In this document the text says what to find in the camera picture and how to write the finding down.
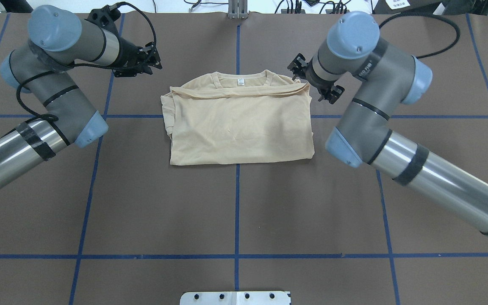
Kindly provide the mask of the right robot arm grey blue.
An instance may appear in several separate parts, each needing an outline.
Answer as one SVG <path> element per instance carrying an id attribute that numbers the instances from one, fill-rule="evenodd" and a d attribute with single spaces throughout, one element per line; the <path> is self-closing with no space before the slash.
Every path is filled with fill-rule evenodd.
<path id="1" fill-rule="evenodd" d="M 372 166 L 401 187 L 422 194 L 488 238 L 488 182 L 472 175 L 396 129 L 392 120 L 402 105 L 413 105 L 428 91 L 433 71 L 422 56 L 389 42 L 381 33 L 397 14 L 379 22 L 352 11 L 328 30 L 315 54 L 297 54 L 287 69 L 293 78 L 317 89 L 319 100 L 334 104 L 344 88 L 342 76 L 360 86 L 325 149 L 340 162 Z"/>

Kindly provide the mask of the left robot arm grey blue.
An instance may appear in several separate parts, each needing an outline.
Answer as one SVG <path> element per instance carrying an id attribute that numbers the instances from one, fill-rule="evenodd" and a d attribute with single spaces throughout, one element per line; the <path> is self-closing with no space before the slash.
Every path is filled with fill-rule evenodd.
<path id="1" fill-rule="evenodd" d="M 121 6 L 132 4 L 97 8 L 87 19 L 52 5 L 32 11 L 27 42 L 0 66 L 17 102 L 31 114 L 0 137 L 0 189 L 64 148 L 85 147 L 107 133 L 106 120 L 70 77 L 70 70 L 108 69 L 118 78 L 151 75 L 153 68 L 162 68 L 153 23 L 142 13 L 153 40 L 137 46 L 116 26 Z"/>

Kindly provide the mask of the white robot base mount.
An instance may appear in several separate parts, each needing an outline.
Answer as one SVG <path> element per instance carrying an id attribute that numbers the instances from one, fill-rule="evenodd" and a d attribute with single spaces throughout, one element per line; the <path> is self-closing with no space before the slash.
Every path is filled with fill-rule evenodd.
<path id="1" fill-rule="evenodd" d="M 187 292 L 180 305 L 291 305 L 289 291 L 203 291 Z"/>

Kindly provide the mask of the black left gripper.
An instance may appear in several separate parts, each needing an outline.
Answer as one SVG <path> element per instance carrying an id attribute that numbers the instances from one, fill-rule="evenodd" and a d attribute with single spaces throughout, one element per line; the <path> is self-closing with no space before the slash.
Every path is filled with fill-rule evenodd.
<path id="1" fill-rule="evenodd" d="M 155 42 L 146 44 L 143 51 L 141 47 L 130 43 L 120 35 L 116 28 L 116 20 L 120 16 L 121 13 L 116 5 L 95 8 L 89 13 L 86 20 L 103 31 L 101 52 L 90 63 L 109 67 L 116 78 L 135 77 L 141 73 L 151 75 L 150 67 L 163 69 Z"/>

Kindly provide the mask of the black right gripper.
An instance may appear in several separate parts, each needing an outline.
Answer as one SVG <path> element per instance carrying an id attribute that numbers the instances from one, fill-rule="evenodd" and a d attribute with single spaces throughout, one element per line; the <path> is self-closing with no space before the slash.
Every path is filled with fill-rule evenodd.
<path id="1" fill-rule="evenodd" d="M 327 101 L 333 105 L 345 92 L 344 87 L 334 85 L 338 80 L 338 75 L 325 71 L 317 59 L 311 59 L 307 63 L 304 55 L 298 53 L 287 69 L 292 73 L 292 79 L 306 79 L 311 86 L 317 89 L 320 94 L 318 102 Z"/>

